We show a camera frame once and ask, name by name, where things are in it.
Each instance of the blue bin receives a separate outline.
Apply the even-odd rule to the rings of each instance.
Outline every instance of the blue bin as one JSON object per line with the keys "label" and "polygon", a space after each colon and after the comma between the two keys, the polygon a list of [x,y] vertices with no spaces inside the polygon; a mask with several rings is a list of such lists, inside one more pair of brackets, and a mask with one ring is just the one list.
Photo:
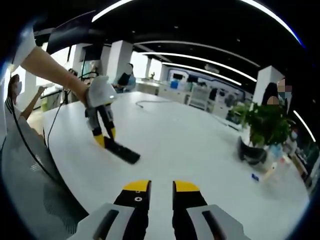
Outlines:
{"label": "blue bin", "polygon": [[170,88],[172,88],[172,89],[177,89],[177,88],[178,88],[178,84],[179,84],[178,81],[173,80],[173,81],[170,83]]}

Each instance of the human arm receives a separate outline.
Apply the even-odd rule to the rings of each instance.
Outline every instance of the human arm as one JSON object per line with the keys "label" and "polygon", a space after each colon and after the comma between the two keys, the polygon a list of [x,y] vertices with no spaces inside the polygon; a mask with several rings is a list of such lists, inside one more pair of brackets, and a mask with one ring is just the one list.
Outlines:
{"label": "human arm", "polygon": [[58,64],[40,47],[36,46],[33,48],[31,53],[22,62],[21,67],[40,78],[70,89],[84,105],[87,104],[86,91],[88,86]]}
{"label": "human arm", "polygon": [[33,97],[32,101],[29,103],[29,105],[25,108],[25,110],[21,113],[20,117],[24,117],[25,120],[28,120],[30,114],[34,110],[34,107],[35,107],[38,99],[40,98],[41,94],[44,92],[45,89],[46,89],[46,87],[43,87],[43,86],[39,87],[38,92]]}
{"label": "human arm", "polygon": [[118,84],[119,79],[120,79],[120,77],[119,77],[119,76],[116,76],[115,79],[113,80],[113,82],[111,83],[111,85],[112,85],[114,88],[120,87],[120,85]]}
{"label": "human arm", "polygon": [[136,87],[136,77],[130,76],[128,85],[125,86],[125,91],[131,92],[133,89],[135,89],[135,87]]}

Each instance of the black cable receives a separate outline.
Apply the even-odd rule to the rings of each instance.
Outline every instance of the black cable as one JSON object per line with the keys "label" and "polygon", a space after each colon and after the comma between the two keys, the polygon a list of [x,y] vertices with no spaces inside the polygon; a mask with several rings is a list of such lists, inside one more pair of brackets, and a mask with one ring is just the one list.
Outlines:
{"label": "black cable", "polygon": [[55,105],[56,101],[59,99],[60,97],[60,92],[58,94],[58,96],[55,98],[55,100],[53,101],[53,103],[51,104],[51,107],[49,109],[52,109],[52,107]]}
{"label": "black cable", "polygon": [[[83,76],[88,75],[88,74],[92,74],[92,73],[95,73],[97,76],[99,76],[99,73],[97,73],[97,72],[95,72],[95,71],[91,71],[91,72],[88,72],[88,73],[85,73],[85,74],[81,75],[81,76],[79,77],[79,79],[82,79]],[[50,134],[51,134],[51,130],[52,130],[52,128],[54,127],[54,124],[55,124],[56,118],[57,118],[57,116],[58,116],[58,113],[59,113],[59,111],[60,111],[60,108],[61,108],[61,106],[65,103],[65,101],[66,101],[66,99],[68,98],[70,92],[71,92],[71,90],[68,91],[66,97],[63,99],[63,102],[60,104],[58,110],[57,110],[56,113],[55,113],[53,122],[52,122],[52,124],[51,124],[50,130],[49,130],[49,133],[48,133],[48,137],[47,137],[47,139],[46,139],[49,150],[50,150],[50,147],[49,147],[49,137],[50,137]]]}
{"label": "black cable", "polygon": [[14,107],[14,102],[13,102],[13,100],[12,100],[12,97],[10,96],[9,99],[10,99],[9,102],[10,102],[10,104],[11,104],[10,107],[11,107],[11,109],[12,109],[12,114],[13,114],[14,122],[15,122],[15,124],[16,124],[16,127],[17,127],[17,129],[18,129],[18,131],[19,131],[19,133],[20,133],[20,136],[21,136],[21,138],[22,138],[22,141],[23,141],[26,149],[29,151],[29,153],[31,154],[31,156],[33,157],[33,159],[35,160],[35,162],[40,166],[40,168],[48,175],[48,177],[49,177],[50,179],[52,179],[52,181],[54,181],[55,183],[59,184],[59,181],[57,181],[57,180],[45,169],[45,167],[38,161],[37,157],[35,156],[35,154],[34,154],[34,153],[32,152],[32,150],[30,149],[30,147],[29,147],[29,145],[28,145],[28,143],[27,143],[27,141],[26,141],[26,139],[25,139],[25,137],[24,137],[24,135],[23,135],[23,133],[22,133],[22,131],[21,131],[21,128],[20,128],[20,126],[19,126],[19,124],[18,124],[18,120],[17,120],[17,116],[16,116],[16,110],[15,110],[15,107]]}
{"label": "black cable", "polygon": [[68,95],[69,95],[70,92],[71,92],[71,90],[68,91],[66,97],[63,99],[63,102],[60,103],[60,106],[59,106],[58,110],[56,111],[55,116],[54,116],[54,118],[53,118],[53,122],[52,122],[52,124],[51,124],[50,130],[49,130],[49,133],[48,133],[48,137],[47,137],[47,139],[46,139],[46,140],[47,140],[48,149],[50,149],[50,147],[49,147],[49,136],[50,136],[51,130],[52,130],[54,124],[55,124],[55,121],[56,121],[56,118],[57,118],[57,116],[58,116],[59,110],[60,110],[61,106],[65,103],[66,98],[68,97]]}
{"label": "black cable", "polygon": [[149,101],[149,100],[141,100],[137,101],[135,105],[139,106],[140,108],[144,108],[144,106],[140,105],[139,103],[173,103],[174,101],[169,101],[169,100],[163,100],[163,101]]}

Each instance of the person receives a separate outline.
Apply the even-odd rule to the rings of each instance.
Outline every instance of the person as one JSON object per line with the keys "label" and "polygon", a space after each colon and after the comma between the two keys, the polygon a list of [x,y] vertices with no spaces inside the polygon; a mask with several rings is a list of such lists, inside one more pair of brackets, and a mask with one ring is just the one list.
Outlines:
{"label": "person", "polygon": [[298,137],[298,130],[294,128],[282,146],[283,152],[285,152],[290,157],[292,157],[297,150],[297,147],[298,147],[297,137]]}
{"label": "person", "polygon": [[262,105],[277,104],[285,114],[288,112],[288,98],[292,94],[292,86],[286,78],[282,78],[278,83],[270,82],[264,91]]}
{"label": "person", "polygon": [[16,124],[13,111],[14,111],[17,119],[24,118],[25,120],[28,120],[30,114],[34,110],[34,107],[37,103],[37,100],[40,98],[41,94],[44,92],[46,87],[43,87],[43,86],[39,87],[38,92],[36,93],[36,95],[34,96],[32,101],[29,103],[29,105],[22,112],[17,108],[17,97],[21,93],[21,89],[22,89],[22,82],[20,81],[19,75],[16,74],[16,75],[12,76],[9,80],[8,96],[4,102],[4,104],[5,104],[5,106],[4,106],[5,122],[6,122],[7,131],[9,131],[10,128],[15,126],[15,124]]}
{"label": "person", "polygon": [[124,73],[117,76],[113,82],[113,87],[117,93],[128,93],[136,87],[136,78],[134,76],[134,65],[128,63],[125,66]]}
{"label": "person", "polygon": [[[12,56],[9,66],[10,72],[14,72],[18,66],[29,73],[46,79],[52,83],[62,85],[70,89],[77,98],[87,106],[86,92],[88,86],[81,82],[77,76],[68,72],[63,66],[57,63],[47,52],[36,46],[32,27],[23,31],[22,42],[18,46],[15,55]],[[3,79],[0,79],[0,91],[3,94]],[[7,135],[4,105],[0,107],[0,146]]]}

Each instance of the cabinet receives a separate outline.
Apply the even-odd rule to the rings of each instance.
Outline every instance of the cabinet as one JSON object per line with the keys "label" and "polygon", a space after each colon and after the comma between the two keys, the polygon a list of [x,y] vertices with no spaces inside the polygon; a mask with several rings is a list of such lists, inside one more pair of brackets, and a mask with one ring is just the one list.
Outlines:
{"label": "cabinet", "polygon": [[185,104],[186,93],[177,89],[172,89],[169,86],[161,85],[159,87],[158,96],[174,102]]}

